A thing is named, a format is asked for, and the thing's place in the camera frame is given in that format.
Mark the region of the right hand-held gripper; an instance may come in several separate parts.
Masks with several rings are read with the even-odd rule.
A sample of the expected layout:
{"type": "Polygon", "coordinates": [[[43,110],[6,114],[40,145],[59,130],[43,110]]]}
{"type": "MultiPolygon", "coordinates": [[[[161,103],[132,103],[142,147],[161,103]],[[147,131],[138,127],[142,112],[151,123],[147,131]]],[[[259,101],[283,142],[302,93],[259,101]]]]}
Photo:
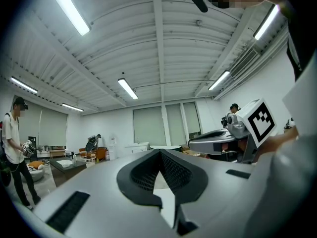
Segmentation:
{"type": "Polygon", "coordinates": [[[251,163],[258,148],[275,129],[276,122],[266,101],[263,98],[255,99],[237,113],[228,115],[227,129],[218,129],[195,137],[188,141],[188,147],[199,153],[221,155],[222,144],[246,138],[243,157],[238,161],[251,163]]]}

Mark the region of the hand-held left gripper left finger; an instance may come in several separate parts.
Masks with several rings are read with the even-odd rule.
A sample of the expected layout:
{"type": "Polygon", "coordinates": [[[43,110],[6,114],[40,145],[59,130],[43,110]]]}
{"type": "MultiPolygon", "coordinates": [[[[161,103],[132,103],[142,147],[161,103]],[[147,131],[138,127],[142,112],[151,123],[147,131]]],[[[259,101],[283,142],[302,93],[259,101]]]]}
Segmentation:
{"type": "Polygon", "coordinates": [[[179,238],[153,193],[162,155],[149,150],[97,164],[44,198],[32,214],[40,238],[179,238]]]}

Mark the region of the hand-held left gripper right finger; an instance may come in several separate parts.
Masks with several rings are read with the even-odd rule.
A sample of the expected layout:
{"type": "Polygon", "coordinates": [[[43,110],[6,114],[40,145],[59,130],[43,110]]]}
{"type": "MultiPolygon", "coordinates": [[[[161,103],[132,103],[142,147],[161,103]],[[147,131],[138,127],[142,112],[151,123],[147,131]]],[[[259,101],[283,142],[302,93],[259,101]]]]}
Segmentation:
{"type": "Polygon", "coordinates": [[[267,238],[273,233],[265,202],[272,155],[256,165],[237,164],[162,150],[168,176],[176,180],[176,223],[160,238],[267,238]]]}

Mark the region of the person's right forearm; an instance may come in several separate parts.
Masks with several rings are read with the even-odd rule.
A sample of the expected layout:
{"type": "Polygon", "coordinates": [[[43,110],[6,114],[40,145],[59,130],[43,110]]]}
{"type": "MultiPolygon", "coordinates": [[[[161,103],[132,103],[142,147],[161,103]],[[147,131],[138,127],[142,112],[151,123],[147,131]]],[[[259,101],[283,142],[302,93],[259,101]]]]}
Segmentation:
{"type": "Polygon", "coordinates": [[[269,147],[277,149],[283,143],[296,139],[298,135],[299,134],[296,126],[293,126],[292,128],[288,129],[284,134],[279,134],[268,138],[266,143],[269,147]]]}

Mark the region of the dark low table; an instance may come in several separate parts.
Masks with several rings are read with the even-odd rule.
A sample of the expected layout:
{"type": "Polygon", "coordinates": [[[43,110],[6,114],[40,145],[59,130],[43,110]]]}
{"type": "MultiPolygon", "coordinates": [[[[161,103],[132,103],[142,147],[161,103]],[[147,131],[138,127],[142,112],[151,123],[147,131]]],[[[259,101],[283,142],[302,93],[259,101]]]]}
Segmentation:
{"type": "Polygon", "coordinates": [[[54,180],[69,180],[87,166],[85,162],[63,157],[51,159],[50,167],[54,180]]]}

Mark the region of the white water dispenser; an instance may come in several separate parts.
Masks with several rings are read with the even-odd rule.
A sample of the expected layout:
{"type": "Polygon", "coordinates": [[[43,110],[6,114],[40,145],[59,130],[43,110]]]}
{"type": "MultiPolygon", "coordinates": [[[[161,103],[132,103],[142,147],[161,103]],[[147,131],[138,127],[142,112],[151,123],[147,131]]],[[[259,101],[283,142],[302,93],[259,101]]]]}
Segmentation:
{"type": "Polygon", "coordinates": [[[108,151],[109,151],[109,159],[115,160],[118,158],[117,156],[117,143],[114,134],[109,136],[109,144],[108,144],[108,151]]]}

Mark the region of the ceiling tube light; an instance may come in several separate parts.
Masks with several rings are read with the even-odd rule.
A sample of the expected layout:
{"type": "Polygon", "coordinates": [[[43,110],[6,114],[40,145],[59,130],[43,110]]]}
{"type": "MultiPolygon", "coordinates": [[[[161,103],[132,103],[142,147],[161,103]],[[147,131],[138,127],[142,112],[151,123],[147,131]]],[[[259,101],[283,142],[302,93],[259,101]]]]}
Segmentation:
{"type": "Polygon", "coordinates": [[[71,110],[74,110],[74,111],[77,111],[77,112],[83,112],[83,111],[84,111],[83,109],[80,109],[80,108],[77,108],[77,107],[68,105],[68,104],[66,104],[66,103],[62,103],[61,105],[62,105],[63,107],[65,107],[65,108],[68,108],[68,109],[71,109],[71,110]]]}
{"type": "Polygon", "coordinates": [[[253,37],[258,41],[262,35],[266,32],[268,27],[271,25],[271,23],[274,21],[275,17],[279,13],[279,6],[273,4],[271,8],[269,9],[267,15],[257,28],[257,30],[254,32],[253,37]]]}
{"type": "Polygon", "coordinates": [[[28,92],[30,92],[30,93],[32,93],[32,94],[37,94],[37,93],[38,93],[38,90],[37,90],[37,89],[35,89],[35,88],[33,88],[33,87],[27,85],[26,83],[20,81],[19,79],[17,79],[17,78],[14,77],[14,76],[11,76],[11,77],[10,77],[10,81],[11,81],[13,84],[15,84],[16,86],[22,88],[22,89],[25,90],[25,91],[28,91],[28,92]]]}
{"type": "Polygon", "coordinates": [[[119,85],[128,93],[128,95],[133,99],[137,100],[138,96],[136,95],[135,91],[132,89],[132,87],[128,84],[125,78],[120,78],[117,81],[119,85]]]}
{"type": "Polygon", "coordinates": [[[58,3],[62,11],[65,13],[67,18],[70,20],[70,22],[73,24],[73,26],[81,36],[86,35],[90,31],[90,27],[81,16],[72,0],[55,1],[58,3]]]}
{"type": "Polygon", "coordinates": [[[215,87],[217,87],[228,75],[230,71],[226,70],[222,73],[222,75],[208,88],[209,91],[212,91],[215,87]]]}

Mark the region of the person's grey trousers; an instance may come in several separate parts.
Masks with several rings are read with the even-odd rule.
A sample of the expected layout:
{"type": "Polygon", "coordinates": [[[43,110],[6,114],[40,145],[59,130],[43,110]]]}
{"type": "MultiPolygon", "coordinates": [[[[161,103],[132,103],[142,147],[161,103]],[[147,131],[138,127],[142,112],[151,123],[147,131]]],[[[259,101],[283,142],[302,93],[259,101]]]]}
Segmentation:
{"type": "Polygon", "coordinates": [[[273,236],[308,196],[317,177],[317,135],[285,143],[274,153],[266,187],[244,238],[273,236]]]}

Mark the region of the ceiling air conditioner vent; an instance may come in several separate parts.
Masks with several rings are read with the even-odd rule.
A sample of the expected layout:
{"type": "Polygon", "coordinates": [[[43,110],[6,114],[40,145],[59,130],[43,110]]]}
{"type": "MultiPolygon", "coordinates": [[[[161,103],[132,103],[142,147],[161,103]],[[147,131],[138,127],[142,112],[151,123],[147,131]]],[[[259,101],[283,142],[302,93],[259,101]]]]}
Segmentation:
{"type": "Polygon", "coordinates": [[[261,53],[256,48],[248,49],[231,69],[230,77],[235,79],[241,76],[260,56],[261,53]]]}

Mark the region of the person's black shirt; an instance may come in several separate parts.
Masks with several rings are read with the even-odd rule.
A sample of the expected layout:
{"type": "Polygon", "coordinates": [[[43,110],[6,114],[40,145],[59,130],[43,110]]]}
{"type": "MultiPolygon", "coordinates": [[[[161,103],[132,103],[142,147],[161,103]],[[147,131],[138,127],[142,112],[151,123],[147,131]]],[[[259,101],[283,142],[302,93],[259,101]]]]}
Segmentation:
{"type": "Polygon", "coordinates": [[[280,0],[281,13],[288,20],[289,39],[287,56],[297,80],[309,64],[317,49],[317,37],[312,33],[316,0],[280,0]]]}

